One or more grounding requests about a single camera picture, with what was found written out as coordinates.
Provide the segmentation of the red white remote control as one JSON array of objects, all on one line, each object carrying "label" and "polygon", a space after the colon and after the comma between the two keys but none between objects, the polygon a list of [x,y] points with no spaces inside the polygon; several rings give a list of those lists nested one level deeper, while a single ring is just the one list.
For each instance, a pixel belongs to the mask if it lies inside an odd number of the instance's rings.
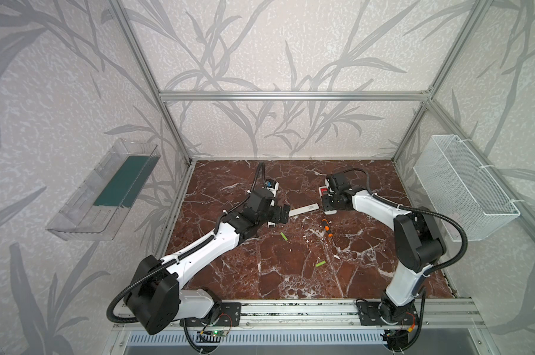
[{"label": "red white remote control", "polygon": [[321,196],[321,205],[326,215],[336,214],[337,210],[331,204],[331,197],[328,194],[328,188],[326,186],[319,186],[319,195]]}]

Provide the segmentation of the orange black small tool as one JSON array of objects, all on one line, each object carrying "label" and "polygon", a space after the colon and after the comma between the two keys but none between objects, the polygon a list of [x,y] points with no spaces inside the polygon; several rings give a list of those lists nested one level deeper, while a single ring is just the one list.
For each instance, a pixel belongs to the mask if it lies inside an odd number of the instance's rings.
[{"label": "orange black small tool", "polygon": [[326,233],[326,235],[328,236],[328,238],[332,238],[333,237],[333,232],[332,232],[332,229],[331,229],[331,225],[329,223],[329,221],[327,219],[323,219],[321,221],[321,224],[324,228],[324,231]]}]

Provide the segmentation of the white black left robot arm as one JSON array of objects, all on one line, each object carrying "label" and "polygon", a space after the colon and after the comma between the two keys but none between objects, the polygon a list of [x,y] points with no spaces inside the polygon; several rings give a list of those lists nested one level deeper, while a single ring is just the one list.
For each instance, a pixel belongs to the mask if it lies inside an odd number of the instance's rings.
[{"label": "white black left robot arm", "polygon": [[133,314],[128,322],[138,322],[155,335],[181,319],[217,321],[221,300],[210,290],[184,287],[215,259],[254,238],[264,224],[288,221],[290,206],[277,204],[278,189],[277,182],[268,180],[240,207],[224,213],[205,236],[161,259],[150,255],[142,260],[131,285],[118,296]]}]

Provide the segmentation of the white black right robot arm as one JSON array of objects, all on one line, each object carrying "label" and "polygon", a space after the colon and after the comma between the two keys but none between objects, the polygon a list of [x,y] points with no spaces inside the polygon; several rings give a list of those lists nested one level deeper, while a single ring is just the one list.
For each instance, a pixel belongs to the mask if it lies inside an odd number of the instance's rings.
[{"label": "white black right robot arm", "polygon": [[327,175],[319,188],[324,213],[356,211],[369,215],[394,232],[397,267],[379,303],[360,307],[360,312],[397,325],[414,310],[428,271],[446,253],[446,245],[428,209],[410,210],[386,202],[364,188],[354,188],[344,172]]}]

